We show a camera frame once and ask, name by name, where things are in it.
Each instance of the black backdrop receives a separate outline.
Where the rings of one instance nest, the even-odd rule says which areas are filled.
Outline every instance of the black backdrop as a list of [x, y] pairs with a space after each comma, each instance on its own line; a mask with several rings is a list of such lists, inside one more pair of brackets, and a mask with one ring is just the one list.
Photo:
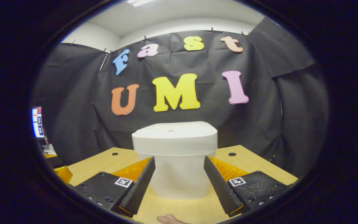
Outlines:
[[[201, 51], [186, 51], [183, 39], [200, 36]], [[239, 40], [235, 53], [220, 38]], [[147, 44], [158, 55], [138, 58]], [[129, 49], [128, 66], [115, 75], [112, 61]], [[241, 72], [250, 101], [232, 105], [221, 75]], [[155, 112], [152, 80], [167, 77], [175, 86], [181, 75], [194, 73], [197, 100], [193, 110]], [[328, 98], [313, 57], [290, 33], [264, 19], [250, 35], [185, 31], [128, 45], [111, 55], [77, 44], [60, 44], [41, 69], [34, 106], [42, 106], [48, 139], [67, 165], [111, 147], [133, 149], [131, 134], [155, 123], [205, 121], [218, 130], [218, 146], [243, 145], [299, 177], [317, 158], [328, 122]], [[111, 90], [139, 84], [133, 111], [111, 111]], [[121, 96], [127, 104], [128, 91]]]

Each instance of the screw hole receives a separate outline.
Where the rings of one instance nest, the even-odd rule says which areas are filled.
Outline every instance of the screw hole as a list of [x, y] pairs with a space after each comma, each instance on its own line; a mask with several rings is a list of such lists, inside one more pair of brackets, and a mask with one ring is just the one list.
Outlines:
[[114, 202], [114, 200], [112, 200], [111, 198], [106, 198], [105, 199], [108, 203], [113, 203]]

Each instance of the wooden table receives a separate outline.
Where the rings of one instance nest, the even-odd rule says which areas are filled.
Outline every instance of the wooden table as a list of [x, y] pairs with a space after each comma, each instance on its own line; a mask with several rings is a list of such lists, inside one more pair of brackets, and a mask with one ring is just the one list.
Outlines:
[[[229, 156], [229, 153], [236, 153], [237, 155]], [[287, 185], [297, 180], [293, 175], [264, 160], [243, 146], [218, 149], [215, 157], [249, 173], [260, 170]], [[68, 166], [68, 169], [73, 174], [70, 184], [76, 186], [98, 172], [113, 173], [137, 161], [138, 156], [135, 151], [111, 148]], [[157, 216], [168, 213], [174, 214], [179, 220], [193, 224], [211, 224], [229, 219], [224, 213], [211, 184], [206, 197], [198, 200], [159, 198], [149, 186], [140, 205], [139, 212], [134, 215], [133, 219], [145, 224], [156, 224], [159, 223], [156, 220]]]

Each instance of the white wall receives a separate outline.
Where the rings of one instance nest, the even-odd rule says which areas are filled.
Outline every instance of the white wall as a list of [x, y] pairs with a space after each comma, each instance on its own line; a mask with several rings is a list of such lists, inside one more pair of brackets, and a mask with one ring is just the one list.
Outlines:
[[248, 34], [248, 32], [251, 32], [255, 26], [240, 21], [217, 18], [189, 18], [173, 20], [145, 27], [141, 30], [126, 35], [125, 37], [121, 38], [121, 41], [117, 45], [117, 49], [145, 39], [143, 36], [154, 37], [161, 34], [180, 31], [211, 30], [211, 27], [213, 27], [213, 30], [216, 31], [228, 31], [239, 34], [241, 31], [243, 31], [245, 34]]
[[84, 23], [76, 30], [72, 31], [62, 43], [81, 44], [99, 50], [106, 49], [106, 52], [115, 51], [121, 37], [112, 31], [106, 30], [98, 25]]

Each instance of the white container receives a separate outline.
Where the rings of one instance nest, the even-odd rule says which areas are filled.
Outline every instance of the white container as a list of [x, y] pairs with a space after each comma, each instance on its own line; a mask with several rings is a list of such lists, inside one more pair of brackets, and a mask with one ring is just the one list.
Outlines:
[[137, 130], [132, 141], [139, 160], [154, 156], [150, 185], [158, 197], [197, 199], [206, 195], [209, 179], [204, 157], [215, 157], [218, 131], [206, 122], [154, 124]]

